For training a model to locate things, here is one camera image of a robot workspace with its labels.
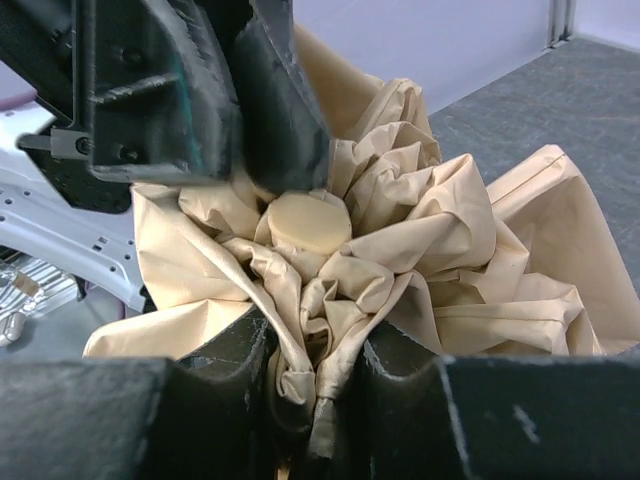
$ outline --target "fabric fold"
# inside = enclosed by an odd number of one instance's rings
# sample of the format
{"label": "fabric fold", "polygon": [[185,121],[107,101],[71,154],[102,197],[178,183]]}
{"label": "fabric fold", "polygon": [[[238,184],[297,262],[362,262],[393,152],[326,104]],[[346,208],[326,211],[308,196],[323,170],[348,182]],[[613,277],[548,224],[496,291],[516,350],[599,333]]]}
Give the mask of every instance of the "fabric fold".
{"label": "fabric fold", "polygon": [[86,355],[180,358],[256,305],[279,339],[271,413],[300,433],[327,420],[317,400],[339,399],[383,320],[437,354],[600,355],[640,342],[640,302],[564,152],[544,147],[485,187],[471,155],[441,162],[419,86],[367,76],[296,35],[336,137],[327,188],[309,195],[348,213],[350,239],[318,254],[279,238],[273,196],[241,175],[136,185],[138,261],[159,310],[98,329]]}

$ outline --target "gray floor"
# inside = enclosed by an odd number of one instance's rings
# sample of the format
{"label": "gray floor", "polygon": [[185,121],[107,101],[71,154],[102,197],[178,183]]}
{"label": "gray floor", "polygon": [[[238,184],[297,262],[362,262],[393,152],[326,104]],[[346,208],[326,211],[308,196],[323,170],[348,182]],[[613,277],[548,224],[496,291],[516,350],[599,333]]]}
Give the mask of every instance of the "gray floor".
{"label": "gray floor", "polygon": [[572,40],[434,114],[431,126],[445,158],[472,153],[487,182],[560,145],[640,290],[640,55]]}

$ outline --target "metal frame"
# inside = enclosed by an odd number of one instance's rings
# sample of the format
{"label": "metal frame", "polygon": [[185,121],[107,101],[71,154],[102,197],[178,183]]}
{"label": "metal frame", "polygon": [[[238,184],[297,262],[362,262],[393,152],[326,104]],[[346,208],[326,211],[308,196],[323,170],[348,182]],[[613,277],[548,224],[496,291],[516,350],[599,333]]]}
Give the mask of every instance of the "metal frame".
{"label": "metal frame", "polygon": [[551,0],[549,12],[549,47],[569,40],[573,34],[575,0]]}
{"label": "metal frame", "polygon": [[16,148],[54,117],[36,103],[0,112],[0,244],[95,284],[141,312],[132,211],[109,215],[74,209]]}

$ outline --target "metal part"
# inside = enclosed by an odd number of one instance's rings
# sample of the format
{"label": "metal part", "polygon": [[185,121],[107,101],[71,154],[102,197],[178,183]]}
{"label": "metal part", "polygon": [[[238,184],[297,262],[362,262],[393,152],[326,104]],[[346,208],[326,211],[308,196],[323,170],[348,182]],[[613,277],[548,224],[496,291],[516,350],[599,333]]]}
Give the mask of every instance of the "metal part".
{"label": "metal part", "polygon": [[13,312],[0,320],[0,347],[6,347],[20,339],[26,322],[27,317],[21,312]]}
{"label": "metal part", "polygon": [[0,242],[81,277],[142,311],[145,298],[140,295],[143,281],[132,212],[109,215],[71,208],[16,148],[23,132],[39,132],[52,120],[35,103],[0,113]]}
{"label": "metal part", "polygon": [[41,291],[40,300],[30,311],[25,312],[29,318],[44,318],[61,305],[75,301],[78,297],[75,278],[44,260],[18,253],[8,263],[36,283]]}
{"label": "metal part", "polygon": [[85,132],[51,130],[51,155],[65,160],[88,160],[91,140]]}
{"label": "metal part", "polygon": [[571,37],[575,0],[551,0],[549,13],[549,47],[558,46]]}

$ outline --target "folded fabric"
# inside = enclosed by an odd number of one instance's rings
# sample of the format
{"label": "folded fabric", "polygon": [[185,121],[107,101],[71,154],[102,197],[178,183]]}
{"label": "folded fabric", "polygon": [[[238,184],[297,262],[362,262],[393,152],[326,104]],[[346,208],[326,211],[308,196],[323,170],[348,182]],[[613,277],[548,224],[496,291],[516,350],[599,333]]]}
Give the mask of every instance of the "folded fabric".
{"label": "folded fabric", "polygon": [[272,196],[246,178],[137,185],[138,260],[159,311],[100,328],[86,355],[180,358],[255,304],[279,338],[271,411],[301,431],[383,319],[435,353],[599,355],[640,342],[631,280],[559,147],[485,187],[470,155],[440,163],[417,85],[383,84],[297,33],[337,138],[329,185],[310,195],[349,213],[351,240],[318,254],[279,237]]}

